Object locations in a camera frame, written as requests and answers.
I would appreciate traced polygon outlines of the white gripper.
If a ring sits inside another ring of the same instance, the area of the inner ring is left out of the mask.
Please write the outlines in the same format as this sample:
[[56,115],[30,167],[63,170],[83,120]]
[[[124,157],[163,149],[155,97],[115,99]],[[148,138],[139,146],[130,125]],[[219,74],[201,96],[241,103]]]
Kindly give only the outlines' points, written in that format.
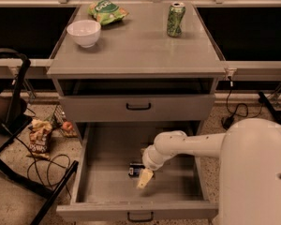
[[160,169],[165,163],[165,157],[153,145],[141,148],[142,163],[147,169],[140,171],[137,188],[145,188],[154,176],[153,171]]

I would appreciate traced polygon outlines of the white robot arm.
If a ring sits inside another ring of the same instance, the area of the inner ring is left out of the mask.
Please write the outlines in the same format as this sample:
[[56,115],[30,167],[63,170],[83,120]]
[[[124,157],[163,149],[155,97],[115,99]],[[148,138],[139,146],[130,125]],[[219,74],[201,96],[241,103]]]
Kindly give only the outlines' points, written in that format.
[[181,154],[219,159],[220,225],[281,225],[281,125],[249,118],[218,134],[162,132],[143,152],[138,187]]

